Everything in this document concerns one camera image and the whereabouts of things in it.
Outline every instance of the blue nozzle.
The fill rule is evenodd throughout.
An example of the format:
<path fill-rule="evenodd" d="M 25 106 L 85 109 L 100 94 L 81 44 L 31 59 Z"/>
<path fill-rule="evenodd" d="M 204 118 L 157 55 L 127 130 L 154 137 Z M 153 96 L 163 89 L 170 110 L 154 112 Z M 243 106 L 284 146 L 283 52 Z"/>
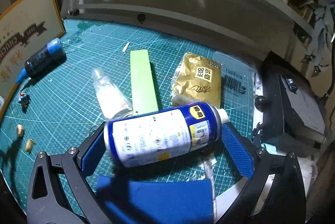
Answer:
<path fill-rule="evenodd" d="M 46 45 L 46 47 L 47 47 L 48 52 L 51 56 L 59 50 L 63 50 L 63 52 L 64 52 L 63 46 L 62 46 L 61 41 L 59 40 L 59 38 L 53 39 L 51 42 L 49 42 Z"/>
<path fill-rule="evenodd" d="M 29 76 L 27 74 L 27 71 L 25 68 L 22 69 L 20 75 L 16 78 L 15 82 L 16 83 L 20 83 L 22 81 L 24 81 L 25 79 L 27 79 Z"/>

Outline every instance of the blue mat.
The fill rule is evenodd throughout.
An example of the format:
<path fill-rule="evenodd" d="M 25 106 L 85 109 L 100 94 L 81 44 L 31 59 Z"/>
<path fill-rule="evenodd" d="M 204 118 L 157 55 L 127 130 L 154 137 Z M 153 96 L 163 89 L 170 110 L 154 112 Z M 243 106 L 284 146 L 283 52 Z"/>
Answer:
<path fill-rule="evenodd" d="M 67 61 L 36 85 L 24 90 L 31 97 L 26 114 L 14 96 L 0 126 L 0 167 L 24 210 L 31 170 L 38 152 L 44 150 L 49 155 L 64 153 L 71 146 L 79 146 L 94 126 L 103 122 L 93 89 L 93 68 L 102 68 L 131 99 L 130 51 L 147 49 L 155 69 L 158 106 L 164 109 L 170 106 L 171 78 L 184 53 L 193 52 L 211 59 L 215 53 L 215 50 L 189 40 L 129 25 L 90 20 L 65 20 L 64 25 L 67 33 L 61 42 Z M 123 53 L 127 42 L 130 42 L 129 47 Z M 222 107 L 227 110 L 237 130 L 251 138 L 252 127 L 248 125 L 252 125 L 254 109 L 252 80 L 244 66 L 241 64 L 241 70 L 246 77 L 241 83 L 246 92 L 236 94 L 228 88 L 223 89 Z M 26 129 L 22 141 L 16 135 L 17 124 Z M 24 151 L 29 138 L 36 143 L 31 154 Z M 213 149 L 217 159 L 213 172 L 215 194 L 219 195 L 240 176 L 222 143 Z M 200 151 L 195 151 L 157 164 L 125 170 L 125 173 L 130 179 L 140 181 L 198 180 L 204 177 L 197 160 L 199 155 Z M 113 176 L 114 172 L 115 167 L 105 154 L 87 181 L 95 189 L 98 175 Z M 81 214 L 65 176 L 60 177 L 71 206 Z"/>

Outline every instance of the black knob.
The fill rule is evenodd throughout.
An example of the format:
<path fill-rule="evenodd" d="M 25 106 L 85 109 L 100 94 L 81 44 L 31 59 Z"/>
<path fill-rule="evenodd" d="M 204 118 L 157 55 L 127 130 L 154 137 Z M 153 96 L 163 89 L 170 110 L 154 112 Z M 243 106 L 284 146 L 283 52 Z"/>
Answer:
<path fill-rule="evenodd" d="M 269 105 L 269 102 L 266 97 L 264 96 L 257 96 L 255 98 L 255 107 L 258 109 L 260 112 L 264 112 L 266 107 Z"/>

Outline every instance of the black bottle with blue cap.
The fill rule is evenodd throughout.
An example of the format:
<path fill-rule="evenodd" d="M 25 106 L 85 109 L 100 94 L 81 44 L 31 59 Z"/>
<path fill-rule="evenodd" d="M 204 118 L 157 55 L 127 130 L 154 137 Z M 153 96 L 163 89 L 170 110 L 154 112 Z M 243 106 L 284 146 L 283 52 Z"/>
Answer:
<path fill-rule="evenodd" d="M 38 76 L 47 67 L 62 58 L 66 58 L 64 48 L 58 38 L 53 39 L 26 61 L 16 83 L 20 83 L 28 77 Z"/>

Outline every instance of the white can nozzle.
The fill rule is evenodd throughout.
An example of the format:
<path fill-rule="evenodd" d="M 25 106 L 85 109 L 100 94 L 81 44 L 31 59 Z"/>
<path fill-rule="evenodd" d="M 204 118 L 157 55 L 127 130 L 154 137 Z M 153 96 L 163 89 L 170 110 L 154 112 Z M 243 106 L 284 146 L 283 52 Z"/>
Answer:
<path fill-rule="evenodd" d="M 216 108 L 216 111 L 217 113 L 219 114 L 220 116 L 220 119 L 221 119 L 221 125 L 229 122 L 229 117 L 228 117 L 228 114 L 227 112 L 224 110 L 224 109 L 217 109 Z"/>

